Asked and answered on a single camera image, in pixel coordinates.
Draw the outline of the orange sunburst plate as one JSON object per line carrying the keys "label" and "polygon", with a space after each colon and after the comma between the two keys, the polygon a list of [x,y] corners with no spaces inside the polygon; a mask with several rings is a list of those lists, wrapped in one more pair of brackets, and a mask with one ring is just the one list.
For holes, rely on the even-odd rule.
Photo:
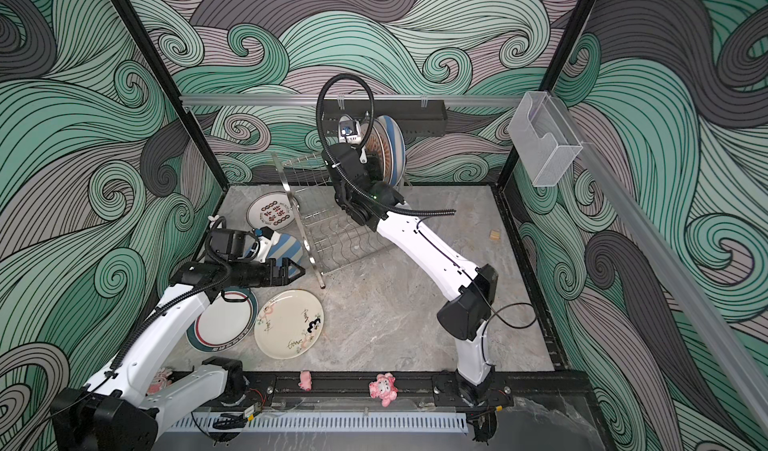
{"label": "orange sunburst plate", "polygon": [[379,120],[376,120],[374,123],[374,131],[376,133],[376,143],[378,145],[377,152],[382,167],[382,180],[387,184],[394,186],[396,183],[395,162],[393,146],[389,134],[386,127]]}
{"label": "orange sunburst plate", "polygon": [[384,149],[382,127],[375,122],[365,145],[366,169],[374,180],[382,180],[387,169],[387,158]]}

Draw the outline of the aluminium wall rail back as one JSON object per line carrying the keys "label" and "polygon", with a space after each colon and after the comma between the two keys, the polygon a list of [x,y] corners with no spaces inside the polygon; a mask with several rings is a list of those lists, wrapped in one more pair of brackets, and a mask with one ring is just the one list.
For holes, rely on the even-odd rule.
{"label": "aluminium wall rail back", "polygon": [[[181,95],[184,106],[314,106],[318,94],[247,94],[247,93],[196,93]],[[493,95],[375,95],[376,102],[414,101],[428,104],[442,101],[447,107],[506,108],[517,106],[521,96]]]}

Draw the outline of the blue striped plate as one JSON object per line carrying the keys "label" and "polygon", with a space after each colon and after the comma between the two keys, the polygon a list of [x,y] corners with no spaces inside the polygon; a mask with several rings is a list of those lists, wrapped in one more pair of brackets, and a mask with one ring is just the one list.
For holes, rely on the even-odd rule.
{"label": "blue striped plate", "polygon": [[268,259],[276,259],[278,263],[283,258],[288,258],[296,264],[300,264],[304,258],[304,245],[294,236],[275,232],[270,241],[270,249],[266,255]]}
{"label": "blue striped plate", "polygon": [[379,116],[377,120],[379,120],[386,127],[393,146],[396,181],[394,187],[399,187],[403,181],[406,169],[405,139],[400,126],[392,117],[382,115]]}

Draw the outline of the aluminium wall rail right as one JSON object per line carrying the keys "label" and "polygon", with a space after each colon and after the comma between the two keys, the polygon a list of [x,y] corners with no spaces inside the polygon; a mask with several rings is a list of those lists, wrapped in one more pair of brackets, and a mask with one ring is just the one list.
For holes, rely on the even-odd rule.
{"label": "aluminium wall rail right", "polygon": [[582,146],[579,155],[585,167],[634,236],[660,283],[671,292],[761,430],[766,431],[767,377],[758,362],[637,203],[635,194],[615,175],[611,162],[599,152],[594,139],[585,134],[562,99],[554,95],[550,99],[556,115],[565,121]]}

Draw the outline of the clear acrylic wall holder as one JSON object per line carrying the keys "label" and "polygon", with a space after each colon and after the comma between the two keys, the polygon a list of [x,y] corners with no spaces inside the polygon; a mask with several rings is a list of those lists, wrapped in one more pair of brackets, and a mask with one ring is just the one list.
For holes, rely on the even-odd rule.
{"label": "clear acrylic wall holder", "polygon": [[508,134],[534,187],[554,187],[583,149],[565,103],[547,91],[521,98]]}

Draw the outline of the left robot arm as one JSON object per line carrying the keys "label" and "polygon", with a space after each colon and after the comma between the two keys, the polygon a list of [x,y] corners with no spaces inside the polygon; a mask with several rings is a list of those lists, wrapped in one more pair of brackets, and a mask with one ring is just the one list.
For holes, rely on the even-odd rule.
{"label": "left robot arm", "polygon": [[153,396],[150,384],[175,344],[230,287],[281,287],[305,270],[289,258],[264,263],[185,263],[155,310],[117,354],[80,388],[60,391],[50,406],[60,450],[149,450],[181,418],[215,399],[246,393],[238,360],[210,358]]}

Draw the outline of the small pink figurine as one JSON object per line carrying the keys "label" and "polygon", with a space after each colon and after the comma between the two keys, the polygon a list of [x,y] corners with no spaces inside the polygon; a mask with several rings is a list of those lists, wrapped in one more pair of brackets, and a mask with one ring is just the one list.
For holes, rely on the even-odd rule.
{"label": "small pink figurine", "polygon": [[310,371],[303,370],[300,372],[298,385],[303,391],[312,390],[312,376]]}

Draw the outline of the cream plate floral drawing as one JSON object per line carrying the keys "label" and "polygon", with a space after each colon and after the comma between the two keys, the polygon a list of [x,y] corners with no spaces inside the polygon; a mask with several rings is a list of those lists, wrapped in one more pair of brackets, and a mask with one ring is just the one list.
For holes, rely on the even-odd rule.
{"label": "cream plate floral drawing", "polygon": [[287,360],[307,352],[325,324],[320,300],[306,290],[284,291],[261,308],[254,322],[254,338],[266,356]]}

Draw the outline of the aluminium wall rail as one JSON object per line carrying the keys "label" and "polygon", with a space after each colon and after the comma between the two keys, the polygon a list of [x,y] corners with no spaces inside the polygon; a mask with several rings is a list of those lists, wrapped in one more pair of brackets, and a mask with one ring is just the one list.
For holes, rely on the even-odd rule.
{"label": "aluminium wall rail", "polygon": [[[247,93],[196,93],[181,95],[184,106],[314,106],[318,94],[247,94]],[[447,107],[506,108],[517,106],[521,96],[493,95],[375,95],[376,102],[414,101],[428,104],[442,101]]]}
{"label": "aluminium wall rail", "polygon": [[611,162],[599,152],[594,139],[585,134],[562,99],[554,95],[550,99],[556,115],[565,121],[582,146],[579,155],[585,167],[634,236],[660,283],[671,292],[761,430],[766,431],[767,377],[758,362],[637,203],[635,194],[615,175]]}

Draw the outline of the pink pig toy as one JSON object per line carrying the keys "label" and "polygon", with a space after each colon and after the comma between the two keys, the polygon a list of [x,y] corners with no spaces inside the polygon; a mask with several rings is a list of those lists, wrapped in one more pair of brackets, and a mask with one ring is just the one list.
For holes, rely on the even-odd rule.
{"label": "pink pig toy", "polygon": [[369,384],[370,397],[380,399],[381,405],[388,407],[398,397],[395,381],[396,379],[392,373],[378,374],[376,380]]}

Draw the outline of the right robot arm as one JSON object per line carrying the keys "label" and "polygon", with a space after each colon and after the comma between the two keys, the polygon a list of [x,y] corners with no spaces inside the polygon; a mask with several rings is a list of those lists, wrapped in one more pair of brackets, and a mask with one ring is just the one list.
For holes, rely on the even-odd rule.
{"label": "right robot arm", "polygon": [[468,392],[484,392],[494,370],[486,358],[484,332],[492,315],[497,271],[464,258],[426,225],[428,217],[450,216],[452,210],[409,208],[393,186],[370,178],[350,144],[325,143],[321,156],[336,204],[355,223],[396,245],[437,285],[445,298],[437,319],[455,340],[459,383]]}

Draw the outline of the black wall shelf basket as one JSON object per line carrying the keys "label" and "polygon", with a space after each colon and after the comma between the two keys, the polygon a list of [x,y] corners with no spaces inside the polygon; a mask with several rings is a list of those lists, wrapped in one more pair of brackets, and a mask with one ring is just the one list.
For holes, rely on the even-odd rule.
{"label": "black wall shelf basket", "polygon": [[[327,136],[334,136],[343,116],[366,118],[370,104],[363,99],[325,99],[322,129]],[[406,138],[441,136],[447,130],[447,110],[442,100],[376,100],[374,115],[389,116],[400,127]]]}

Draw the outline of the pink white sneaker toy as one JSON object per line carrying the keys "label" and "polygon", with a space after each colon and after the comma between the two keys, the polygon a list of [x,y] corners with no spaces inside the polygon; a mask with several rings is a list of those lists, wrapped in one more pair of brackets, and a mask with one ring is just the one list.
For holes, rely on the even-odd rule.
{"label": "pink white sneaker toy", "polygon": [[152,381],[151,381],[151,383],[150,383],[150,385],[149,385],[149,387],[147,389],[146,394],[147,395],[153,395],[153,394],[156,394],[156,393],[162,391],[166,387],[170,386],[171,383],[172,383],[172,381],[171,381],[172,374],[173,374],[173,370],[172,369],[166,368],[166,367],[160,368],[156,372],[156,374],[154,375],[154,377],[153,377],[153,379],[152,379]]}

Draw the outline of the white plate green red rim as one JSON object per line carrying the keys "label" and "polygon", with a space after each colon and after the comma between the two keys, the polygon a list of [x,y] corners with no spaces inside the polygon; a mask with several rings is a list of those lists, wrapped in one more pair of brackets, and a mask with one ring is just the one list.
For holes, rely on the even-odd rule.
{"label": "white plate green red rim", "polygon": [[248,336],[255,323],[258,301],[248,288],[230,287],[186,331],[196,350],[214,353],[229,349]]}

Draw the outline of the white plate red characters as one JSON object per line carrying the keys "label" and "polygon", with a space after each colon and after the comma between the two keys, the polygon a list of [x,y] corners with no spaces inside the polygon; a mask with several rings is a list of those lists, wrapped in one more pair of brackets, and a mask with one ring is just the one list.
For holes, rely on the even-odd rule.
{"label": "white plate red characters", "polygon": [[246,221],[251,228],[269,227],[280,230],[295,220],[295,213],[288,195],[274,191],[261,195],[247,208]]}

